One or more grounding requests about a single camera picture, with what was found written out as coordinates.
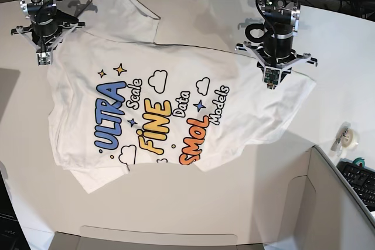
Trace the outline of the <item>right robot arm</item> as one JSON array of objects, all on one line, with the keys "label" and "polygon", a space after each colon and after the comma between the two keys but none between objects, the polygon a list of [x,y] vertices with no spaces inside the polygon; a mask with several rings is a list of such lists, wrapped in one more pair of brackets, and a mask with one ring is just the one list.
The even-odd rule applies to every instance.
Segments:
[{"label": "right robot arm", "polygon": [[85,26],[77,17],[59,10],[59,1],[62,0],[20,0],[20,8],[30,25],[11,30],[11,35],[23,36],[35,48],[41,65],[49,64],[52,52],[67,34]]}]

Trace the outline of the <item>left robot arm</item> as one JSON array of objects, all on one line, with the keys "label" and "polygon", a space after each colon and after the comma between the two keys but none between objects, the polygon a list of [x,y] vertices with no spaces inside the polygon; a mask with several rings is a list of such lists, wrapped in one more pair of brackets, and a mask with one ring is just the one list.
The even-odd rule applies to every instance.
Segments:
[{"label": "left robot arm", "polygon": [[292,49],[301,14],[298,0],[255,0],[255,7],[263,22],[246,27],[247,41],[237,44],[237,50],[253,54],[264,74],[290,74],[298,63],[318,64],[311,54]]}]

